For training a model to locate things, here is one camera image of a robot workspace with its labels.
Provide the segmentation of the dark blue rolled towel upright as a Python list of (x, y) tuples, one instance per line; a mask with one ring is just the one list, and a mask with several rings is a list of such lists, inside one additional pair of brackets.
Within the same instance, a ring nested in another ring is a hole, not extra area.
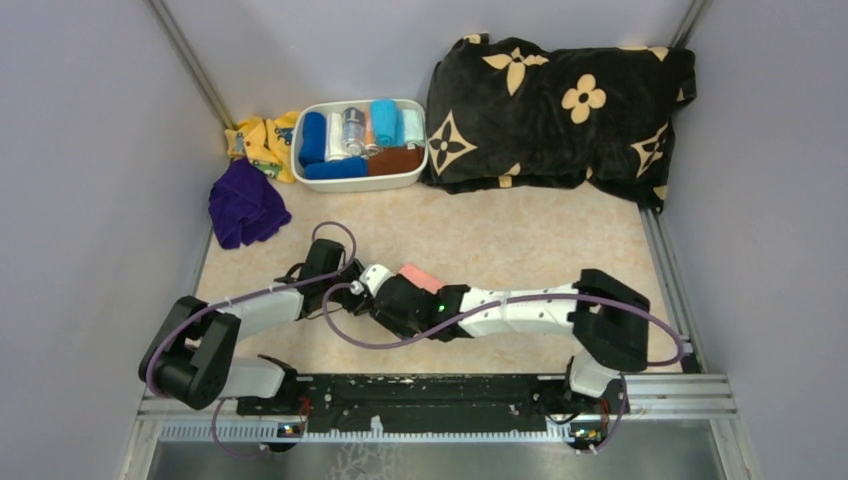
[(303, 169), (325, 161), (327, 120), (320, 112), (308, 112), (302, 122), (302, 144), (298, 161)]

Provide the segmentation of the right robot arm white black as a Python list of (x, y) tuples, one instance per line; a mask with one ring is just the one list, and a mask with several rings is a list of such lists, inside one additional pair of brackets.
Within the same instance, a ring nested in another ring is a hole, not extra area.
[(620, 374), (648, 366), (650, 302), (601, 270), (584, 269), (575, 282), (542, 290), (452, 284), (430, 292), (382, 265), (367, 267), (358, 280), (373, 300), (371, 316), (402, 340), (506, 333), (575, 339), (583, 349), (569, 361), (563, 398), (576, 412), (590, 411)]

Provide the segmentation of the pale mint rolled towel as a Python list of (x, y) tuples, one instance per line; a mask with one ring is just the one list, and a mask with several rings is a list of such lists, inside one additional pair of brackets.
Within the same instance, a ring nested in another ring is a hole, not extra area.
[(400, 113), (402, 118), (402, 144), (423, 147), (425, 144), (425, 128), (420, 113), (414, 109), (402, 109)]

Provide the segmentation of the dark blue rolled towel lying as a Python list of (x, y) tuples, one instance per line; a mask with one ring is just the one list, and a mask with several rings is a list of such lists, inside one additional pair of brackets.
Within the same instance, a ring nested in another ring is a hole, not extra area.
[(307, 180), (349, 179), (367, 175), (367, 160), (359, 156), (311, 163), (303, 168), (303, 176)]

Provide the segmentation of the white rolled towel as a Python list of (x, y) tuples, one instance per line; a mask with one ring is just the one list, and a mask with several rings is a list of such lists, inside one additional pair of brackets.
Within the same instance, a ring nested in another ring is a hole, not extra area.
[(343, 146), (343, 125), (344, 122), (340, 113), (333, 112), (328, 115), (325, 147), (326, 161), (339, 161), (350, 156)]

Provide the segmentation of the white plastic bin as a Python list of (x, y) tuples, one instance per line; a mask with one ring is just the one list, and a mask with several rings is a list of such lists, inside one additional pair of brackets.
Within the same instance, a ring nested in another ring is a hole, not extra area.
[(353, 193), (404, 188), (419, 180), (421, 173), (430, 160), (430, 154), (426, 147), (423, 148), (420, 161), (415, 165), (415, 168), (410, 169), (408, 172), (332, 179), (308, 179), (305, 176), (304, 167), (300, 163), (299, 155), (305, 142), (304, 126), (306, 125), (307, 115), (310, 113), (320, 113), (325, 117), (329, 126), (330, 116), (333, 113), (342, 114), (348, 107), (357, 108), (365, 113), (370, 110), (370, 105), (373, 102), (374, 99), (325, 102), (307, 107), (300, 113), (292, 130), (290, 155), (293, 176), (299, 183), (320, 193)]

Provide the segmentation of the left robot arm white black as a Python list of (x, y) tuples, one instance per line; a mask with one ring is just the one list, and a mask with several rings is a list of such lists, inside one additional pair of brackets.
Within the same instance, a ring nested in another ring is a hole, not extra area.
[(171, 307), (138, 367), (160, 397), (202, 410), (220, 399), (260, 398), (277, 414), (300, 399), (295, 370), (273, 357), (239, 358), (237, 344), (266, 330), (307, 319), (332, 286), (348, 285), (365, 268), (333, 240), (312, 242), (305, 261), (270, 286), (211, 305), (183, 296)]

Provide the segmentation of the pink panda towel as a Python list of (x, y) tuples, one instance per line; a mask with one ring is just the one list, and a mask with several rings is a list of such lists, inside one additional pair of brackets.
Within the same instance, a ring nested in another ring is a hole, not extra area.
[(428, 293), (436, 295), (445, 283), (435, 276), (423, 271), (414, 264), (408, 263), (398, 270), (398, 274), (408, 280), (411, 284)]

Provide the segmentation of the brown rolled towel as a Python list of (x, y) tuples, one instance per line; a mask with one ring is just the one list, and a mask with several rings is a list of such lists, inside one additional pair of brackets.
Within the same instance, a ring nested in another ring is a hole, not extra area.
[(366, 160), (369, 177), (406, 174), (416, 170), (423, 160), (422, 147), (393, 147)]

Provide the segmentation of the grey blue rolled towel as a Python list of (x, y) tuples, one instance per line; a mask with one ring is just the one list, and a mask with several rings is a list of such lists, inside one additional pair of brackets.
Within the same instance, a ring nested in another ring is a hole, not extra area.
[(351, 156), (361, 156), (365, 153), (366, 115), (355, 107), (348, 107), (343, 112), (342, 147)]

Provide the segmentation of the purple towel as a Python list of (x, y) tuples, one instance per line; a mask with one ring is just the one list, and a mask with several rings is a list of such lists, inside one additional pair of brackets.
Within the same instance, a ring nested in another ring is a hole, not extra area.
[(214, 182), (208, 202), (215, 237), (225, 250), (264, 242), (292, 220), (281, 195), (246, 158), (233, 161)]

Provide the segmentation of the light blue rolled towel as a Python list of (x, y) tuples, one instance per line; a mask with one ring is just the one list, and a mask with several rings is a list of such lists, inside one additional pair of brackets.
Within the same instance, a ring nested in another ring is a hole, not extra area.
[(370, 104), (370, 118), (376, 144), (392, 147), (397, 141), (398, 108), (392, 99), (377, 99)]

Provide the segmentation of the black floral blanket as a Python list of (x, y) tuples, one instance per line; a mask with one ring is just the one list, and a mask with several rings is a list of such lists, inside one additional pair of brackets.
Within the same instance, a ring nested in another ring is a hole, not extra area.
[(547, 51), (466, 36), (432, 71), (421, 179), (451, 194), (586, 183), (661, 212), (695, 63), (685, 48)]

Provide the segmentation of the aluminium frame rail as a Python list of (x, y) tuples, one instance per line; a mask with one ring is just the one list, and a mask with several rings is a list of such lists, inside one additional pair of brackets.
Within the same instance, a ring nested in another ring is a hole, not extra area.
[(164, 440), (260, 445), (301, 443), (560, 443), (573, 455), (591, 455), (610, 446), (637, 454), (671, 447), (673, 426), (706, 424), (720, 471), (728, 479), (757, 479), (761, 473), (741, 430), (730, 384), (722, 374), (659, 373), (621, 379), (627, 410), (604, 413), (595, 421), (566, 419), (541, 433), (389, 434), (380, 426), (364, 433), (309, 433), (304, 419), (292, 415), (242, 416), (240, 398), (220, 399), (194, 410), (173, 399), (146, 396), (139, 408), (120, 471), (123, 479), (142, 479), (151, 470), (156, 446)]

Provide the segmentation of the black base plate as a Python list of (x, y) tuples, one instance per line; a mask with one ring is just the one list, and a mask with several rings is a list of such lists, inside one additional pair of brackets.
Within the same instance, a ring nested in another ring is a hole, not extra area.
[(242, 397), (242, 416), (292, 415), (309, 433), (541, 433), (566, 419), (593, 422), (629, 407), (613, 380), (599, 398), (562, 374), (312, 374), (283, 382), (272, 398)]

